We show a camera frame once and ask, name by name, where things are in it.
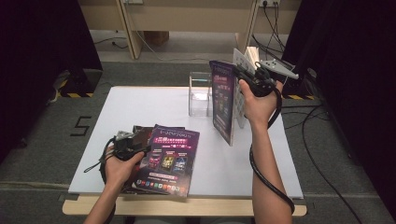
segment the floor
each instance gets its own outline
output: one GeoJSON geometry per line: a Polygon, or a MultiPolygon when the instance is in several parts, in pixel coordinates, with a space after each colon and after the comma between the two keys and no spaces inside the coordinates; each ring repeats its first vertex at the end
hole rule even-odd
{"type": "MultiPolygon", "coordinates": [[[[171,32],[169,40],[162,46],[150,45],[151,49],[145,46],[139,59],[132,60],[125,48],[123,32],[91,33],[106,73],[91,99],[62,98],[48,108],[32,131],[29,146],[12,150],[0,164],[0,223],[81,223],[84,220],[84,217],[64,215],[62,205],[68,196],[68,184],[74,173],[72,169],[77,167],[92,129],[87,136],[80,138],[70,137],[70,133],[76,131],[74,125],[81,115],[92,116],[84,125],[94,126],[110,84],[127,84],[130,81],[123,77],[125,74],[117,74],[121,69],[157,63],[162,64],[161,68],[175,66],[176,69],[185,69],[178,65],[181,63],[199,68],[210,60],[231,61],[236,47],[233,34],[171,32]],[[41,172],[31,174],[31,170],[41,172]]],[[[256,37],[264,45],[271,38],[270,35],[256,37]]],[[[280,38],[286,44],[288,37],[282,35],[280,38]]],[[[275,41],[269,46],[280,50],[275,41]]],[[[261,51],[260,57],[265,59],[266,55],[261,51]]],[[[362,168],[348,157],[325,108],[320,108],[309,119],[305,134],[302,134],[302,121],[315,105],[320,105],[320,100],[285,100],[282,109],[290,152],[308,208],[308,214],[294,218],[293,223],[358,223],[334,189],[350,203],[362,223],[395,223],[362,168]]],[[[115,217],[112,221],[122,222],[122,217],[115,217]]]]}

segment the purple magazine cover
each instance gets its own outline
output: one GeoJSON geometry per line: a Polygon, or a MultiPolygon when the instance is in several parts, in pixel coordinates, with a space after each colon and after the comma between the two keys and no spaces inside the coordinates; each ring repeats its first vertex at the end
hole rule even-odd
{"type": "Polygon", "coordinates": [[[149,140],[151,151],[140,163],[136,189],[187,197],[199,133],[156,127],[149,140]]]}
{"type": "Polygon", "coordinates": [[[225,141],[233,145],[233,65],[210,61],[212,69],[213,125],[225,141]]]}

